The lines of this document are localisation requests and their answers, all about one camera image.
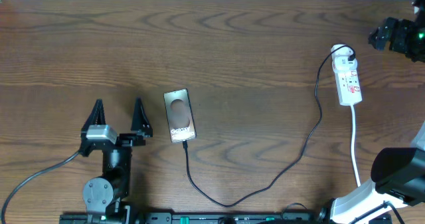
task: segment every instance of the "gray circular joint cover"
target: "gray circular joint cover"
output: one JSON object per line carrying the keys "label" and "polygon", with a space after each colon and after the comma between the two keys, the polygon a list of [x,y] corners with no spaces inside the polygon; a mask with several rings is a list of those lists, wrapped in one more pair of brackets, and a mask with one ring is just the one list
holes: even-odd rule
{"label": "gray circular joint cover", "polygon": [[114,198],[114,189],[106,179],[96,177],[86,183],[82,196],[88,213],[103,214]]}

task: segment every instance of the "white power strip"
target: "white power strip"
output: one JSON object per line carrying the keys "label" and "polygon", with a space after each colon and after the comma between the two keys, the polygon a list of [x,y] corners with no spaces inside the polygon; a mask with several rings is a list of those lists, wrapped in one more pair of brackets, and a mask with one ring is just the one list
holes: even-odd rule
{"label": "white power strip", "polygon": [[[331,51],[343,45],[334,45]],[[359,76],[357,75],[357,59],[349,61],[353,51],[344,47],[332,54],[332,69],[337,81],[338,98],[340,105],[350,106],[362,100]]]}

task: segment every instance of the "silver rectangular device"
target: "silver rectangular device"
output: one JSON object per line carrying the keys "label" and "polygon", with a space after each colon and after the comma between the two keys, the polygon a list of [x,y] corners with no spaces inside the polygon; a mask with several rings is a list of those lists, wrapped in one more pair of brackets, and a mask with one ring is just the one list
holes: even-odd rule
{"label": "silver rectangular device", "polygon": [[113,144],[117,142],[117,132],[109,125],[90,125],[87,130],[88,140],[109,140]]}
{"label": "silver rectangular device", "polygon": [[196,138],[197,133],[187,89],[165,93],[164,101],[171,141],[175,143]]}

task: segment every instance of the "wooden table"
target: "wooden table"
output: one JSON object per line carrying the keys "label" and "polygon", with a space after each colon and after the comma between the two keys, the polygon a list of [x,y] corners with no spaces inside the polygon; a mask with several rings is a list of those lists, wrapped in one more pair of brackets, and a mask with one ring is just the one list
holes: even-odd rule
{"label": "wooden table", "polygon": [[[317,122],[317,69],[336,43],[355,48],[363,101],[357,161],[369,178],[376,154],[407,147],[425,120],[425,65],[378,52],[368,34],[385,17],[413,19],[395,0],[3,0],[0,4],[0,201],[24,178],[74,153],[97,98],[106,121],[128,132],[141,96],[154,137],[133,151],[130,200],[174,211],[318,209],[355,189],[351,113],[340,106],[330,62],[321,73],[323,121],[302,161],[274,187],[231,209],[187,180],[172,144],[163,93],[190,92],[198,138],[192,175],[232,203],[267,186],[294,161]],[[84,211],[83,185],[101,174],[102,154],[78,157],[13,198],[9,223],[57,223]],[[423,205],[400,210],[423,223]]]}

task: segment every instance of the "tabletop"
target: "tabletop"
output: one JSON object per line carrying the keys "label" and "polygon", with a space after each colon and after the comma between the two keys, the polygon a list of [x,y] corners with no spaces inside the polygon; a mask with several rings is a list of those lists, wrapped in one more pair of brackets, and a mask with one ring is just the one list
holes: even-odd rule
{"label": "tabletop", "polygon": [[[135,98],[153,126],[133,149],[128,199],[141,210],[319,209],[356,188],[351,112],[340,106],[328,61],[321,72],[323,120],[301,162],[236,207],[214,205],[189,183],[172,144],[163,94],[187,88],[197,138],[194,181],[233,203],[270,184],[293,162],[319,118],[317,69],[330,48],[356,50],[363,101],[357,162],[366,181],[385,147],[407,147],[425,120],[425,65],[367,44],[384,18],[414,19],[407,0],[3,0],[0,3],[0,201],[23,179],[73,154],[97,98],[106,122],[129,132]],[[101,175],[102,153],[77,157],[22,188],[8,223],[58,223],[84,212],[82,188]],[[423,223],[423,205],[400,210]]]}

